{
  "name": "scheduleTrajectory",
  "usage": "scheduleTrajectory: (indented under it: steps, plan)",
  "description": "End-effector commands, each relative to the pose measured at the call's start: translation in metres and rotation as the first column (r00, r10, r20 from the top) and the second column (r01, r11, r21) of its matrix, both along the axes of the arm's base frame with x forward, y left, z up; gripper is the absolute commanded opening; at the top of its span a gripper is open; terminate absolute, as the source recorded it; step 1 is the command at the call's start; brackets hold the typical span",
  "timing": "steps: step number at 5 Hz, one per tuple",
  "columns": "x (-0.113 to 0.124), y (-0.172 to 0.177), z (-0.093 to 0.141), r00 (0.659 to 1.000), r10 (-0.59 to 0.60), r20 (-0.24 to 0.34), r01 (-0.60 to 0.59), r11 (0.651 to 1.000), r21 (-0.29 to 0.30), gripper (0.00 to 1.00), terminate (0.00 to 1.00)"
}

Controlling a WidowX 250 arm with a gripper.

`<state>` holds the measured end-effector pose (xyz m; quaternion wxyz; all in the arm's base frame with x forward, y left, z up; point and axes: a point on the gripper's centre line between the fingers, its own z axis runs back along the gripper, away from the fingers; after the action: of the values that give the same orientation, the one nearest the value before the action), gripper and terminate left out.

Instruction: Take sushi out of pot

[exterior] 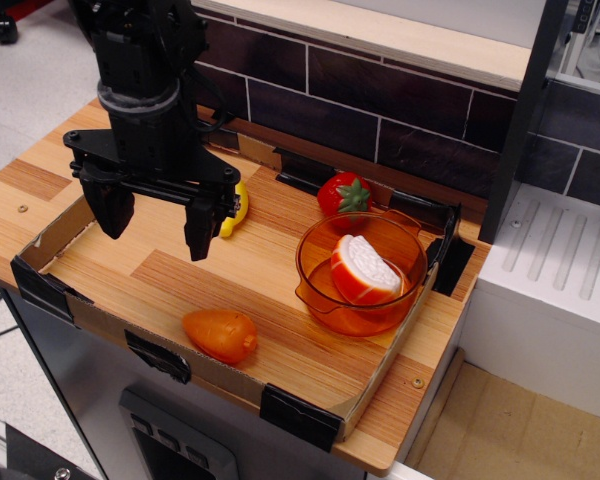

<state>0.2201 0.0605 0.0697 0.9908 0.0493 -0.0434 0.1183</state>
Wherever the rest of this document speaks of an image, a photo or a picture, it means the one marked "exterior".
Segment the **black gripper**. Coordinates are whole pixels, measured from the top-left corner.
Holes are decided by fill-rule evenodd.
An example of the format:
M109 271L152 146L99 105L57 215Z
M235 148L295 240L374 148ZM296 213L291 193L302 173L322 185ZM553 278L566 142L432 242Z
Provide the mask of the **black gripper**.
M73 175L102 231L118 239L134 214L134 194L186 205L185 240L192 261L207 258L226 217L239 207L241 174L199 138L197 114L175 95L142 104L114 95L99 100L110 127L72 130Z

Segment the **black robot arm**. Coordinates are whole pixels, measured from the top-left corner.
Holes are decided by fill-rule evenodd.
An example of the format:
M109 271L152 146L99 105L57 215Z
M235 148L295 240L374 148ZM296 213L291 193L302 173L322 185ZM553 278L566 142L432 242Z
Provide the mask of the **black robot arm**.
M197 87L223 97L195 67L209 47L206 20L188 1L74 1L71 9L95 53L98 100L110 121L63 137L95 219L117 239L136 195L179 204L190 256L206 258L222 222L237 213L241 178L202 144L226 120L198 119Z

